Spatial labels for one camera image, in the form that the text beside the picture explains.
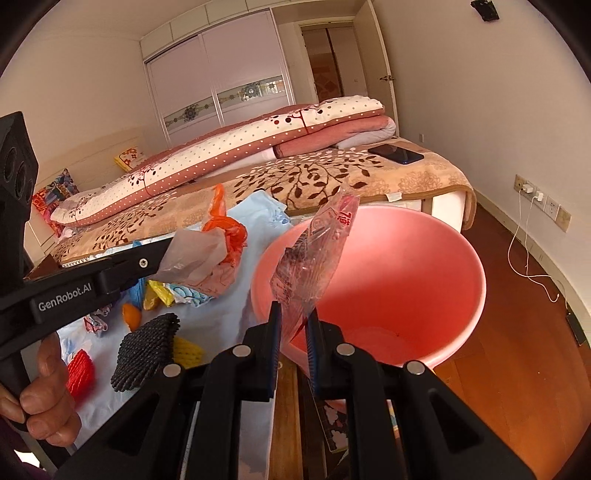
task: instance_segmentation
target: sliding wardrobe door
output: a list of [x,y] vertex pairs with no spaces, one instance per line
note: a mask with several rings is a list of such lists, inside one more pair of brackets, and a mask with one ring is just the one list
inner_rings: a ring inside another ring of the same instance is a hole
[[211,28],[203,33],[203,44],[226,125],[290,104],[287,69],[269,12]]
[[172,147],[220,126],[200,37],[149,62],[148,72],[156,107]]

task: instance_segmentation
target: door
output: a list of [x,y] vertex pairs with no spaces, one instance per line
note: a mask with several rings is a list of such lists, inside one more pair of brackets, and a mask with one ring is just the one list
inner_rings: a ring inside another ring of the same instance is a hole
[[171,147],[220,127],[208,71],[199,37],[148,63],[154,102]]
[[390,71],[390,63],[382,31],[379,28],[378,17],[375,15],[374,6],[370,0],[364,3],[355,16],[353,27],[365,73],[368,96],[382,102],[386,115],[396,122],[398,133],[400,126],[396,112],[392,71]]
[[210,76],[226,125],[289,105],[287,72],[269,12],[218,25],[203,33]]

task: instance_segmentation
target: human hand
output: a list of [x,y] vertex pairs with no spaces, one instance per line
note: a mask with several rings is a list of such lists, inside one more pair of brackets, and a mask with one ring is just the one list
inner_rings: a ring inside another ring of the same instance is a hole
[[56,333],[41,342],[37,354],[39,377],[22,391],[20,402],[0,385],[0,414],[17,423],[31,415],[27,429],[33,438],[59,447],[74,443],[82,422],[74,410],[74,399],[66,390],[68,369],[61,360]]

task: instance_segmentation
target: charging cable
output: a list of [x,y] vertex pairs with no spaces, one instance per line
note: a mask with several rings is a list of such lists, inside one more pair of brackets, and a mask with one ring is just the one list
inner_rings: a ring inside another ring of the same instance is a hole
[[525,251],[527,252],[527,257],[526,257],[526,261],[525,261],[525,275],[523,273],[519,273],[515,267],[513,267],[513,264],[511,263],[511,248],[513,247],[513,242],[515,242],[515,238],[517,238],[517,233],[519,232],[519,229],[521,228],[521,193],[519,194],[519,222],[517,223],[517,228],[515,230],[515,235],[513,235],[513,238],[511,239],[511,243],[509,244],[509,250],[507,250],[507,261],[509,262],[509,266],[511,267],[511,269],[518,274],[520,277],[523,278],[527,278],[529,281],[536,283],[538,285],[541,285],[542,287],[544,287],[544,290],[546,292],[546,295],[548,295],[548,299],[549,301],[551,301],[552,303],[556,303],[558,301],[558,299],[560,298],[560,293],[558,293],[558,295],[556,295],[556,298],[553,300],[552,297],[550,297],[550,292],[548,291],[548,288],[546,288],[546,285],[544,285],[543,283],[540,283],[539,281],[534,280],[534,278],[540,278],[540,277],[547,277],[550,280],[552,280],[555,283],[559,283],[560,286],[563,288],[564,290],[564,285],[562,285],[562,282],[555,280],[554,277],[552,277],[551,275],[529,275],[530,273],[530,249],[527,248],[527,239],[529,236],[529,226],[530,226],[530,215],[531,215],[531,209],[534,206],[534,201],[536,201],[537,198],[533,197],[531,199],[531,203],[530,203],[530,211],[527,214],[527,220],[525,221],[525,240],[524,240],[524,247],[525,247]]

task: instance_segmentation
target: orange plastic bag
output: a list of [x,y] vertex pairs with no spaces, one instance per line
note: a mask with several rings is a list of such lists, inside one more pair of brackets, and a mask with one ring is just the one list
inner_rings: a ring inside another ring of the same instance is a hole
[[226,236],[226,249],[228,254],[221,263],[229,263],[236,268],[240,263],[242,250],[246,246],[246,227],[231,217],[226,216],[226,200],[224,188],[218,183],[213,192],[213,199],[209,206],[209,220],[202,226],[201,231],[207,232],[219,227],[224,230]]

